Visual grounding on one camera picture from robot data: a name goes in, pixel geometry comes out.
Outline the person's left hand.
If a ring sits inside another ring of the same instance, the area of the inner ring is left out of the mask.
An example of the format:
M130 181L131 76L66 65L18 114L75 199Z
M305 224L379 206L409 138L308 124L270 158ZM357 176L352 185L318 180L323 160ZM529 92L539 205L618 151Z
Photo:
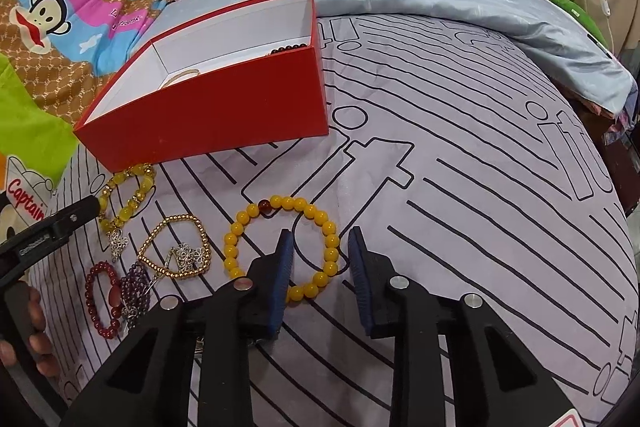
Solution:
M46 318L41 306L41 296L36 288L27 284L24 284L24 286L28 290L26 311L34 329L28 341L32 350L40 356L37 369L44 377L58 378L60 377L61 369L58 359L53 354L51 340L46 333Z

